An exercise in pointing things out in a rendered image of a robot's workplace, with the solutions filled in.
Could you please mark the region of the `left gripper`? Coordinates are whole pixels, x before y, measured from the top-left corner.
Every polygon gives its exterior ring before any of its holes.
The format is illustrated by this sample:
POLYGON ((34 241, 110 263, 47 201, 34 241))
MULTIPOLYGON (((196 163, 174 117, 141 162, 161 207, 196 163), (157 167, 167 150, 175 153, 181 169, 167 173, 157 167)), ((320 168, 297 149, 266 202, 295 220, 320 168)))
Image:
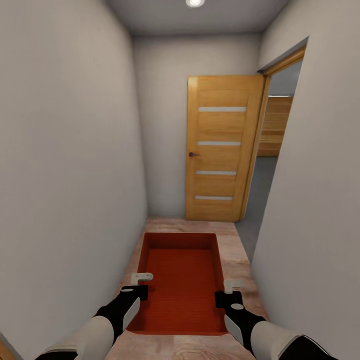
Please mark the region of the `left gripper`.
POLYGON ((126 289, 126 288, 135 288, 135 290, 137 290, 137 292, 139 294, 140 301, 147 301, 149 285, 123 286, 121 288, 121 290, 126 289))

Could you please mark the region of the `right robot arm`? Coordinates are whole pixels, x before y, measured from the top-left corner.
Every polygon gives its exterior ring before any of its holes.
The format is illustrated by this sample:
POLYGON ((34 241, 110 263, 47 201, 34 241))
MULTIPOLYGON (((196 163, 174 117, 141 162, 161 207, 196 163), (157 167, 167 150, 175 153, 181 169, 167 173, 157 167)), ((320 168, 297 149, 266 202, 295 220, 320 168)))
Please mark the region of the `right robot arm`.
POLYGON ((224 291, 215 292, 217 308, 224 308, 226 328, 256 360, 339 360, 316 339, 284 328, 247 311, 240 291, 244 280, 224 280, 224 291))

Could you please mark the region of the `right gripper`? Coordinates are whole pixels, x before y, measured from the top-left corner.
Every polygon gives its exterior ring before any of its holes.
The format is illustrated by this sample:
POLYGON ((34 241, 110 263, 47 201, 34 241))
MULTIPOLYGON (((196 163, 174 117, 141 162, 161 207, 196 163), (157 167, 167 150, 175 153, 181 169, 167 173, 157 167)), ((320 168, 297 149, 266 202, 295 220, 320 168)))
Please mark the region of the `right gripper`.
POLYGON ((222 290, 215 292, 215 303, 217 308, 225 309, 225 303, 228 299, 237 300, 243 305, 242 294, 240 291, 233 291, 232 294, 227 294, 222 290))

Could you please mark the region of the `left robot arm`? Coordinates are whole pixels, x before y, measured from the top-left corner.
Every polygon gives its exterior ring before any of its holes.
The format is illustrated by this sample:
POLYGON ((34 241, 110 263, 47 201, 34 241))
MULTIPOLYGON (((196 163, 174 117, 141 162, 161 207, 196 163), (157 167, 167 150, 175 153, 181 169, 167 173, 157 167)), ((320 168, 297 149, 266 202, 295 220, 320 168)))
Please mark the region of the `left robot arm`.
POLYGON ((132 274, 131 286, 123 286, 117 298, 102 306, 96 315, 73 333, 55 342, 35 360, 105 360, 107 354, 147 301, 153 274, 132 274))

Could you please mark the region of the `storage box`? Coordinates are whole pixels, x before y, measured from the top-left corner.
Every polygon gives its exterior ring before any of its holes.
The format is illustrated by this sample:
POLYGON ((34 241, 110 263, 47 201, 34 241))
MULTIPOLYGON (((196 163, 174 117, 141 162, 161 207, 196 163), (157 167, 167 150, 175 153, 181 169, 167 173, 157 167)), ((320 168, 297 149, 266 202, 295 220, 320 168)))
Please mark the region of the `storage box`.
POLYGON ((145 233, 137 273, 151 273, 148 299, 126 330, 138 335, 229 334, 215 292, 225 290, 217 236, 145 233))

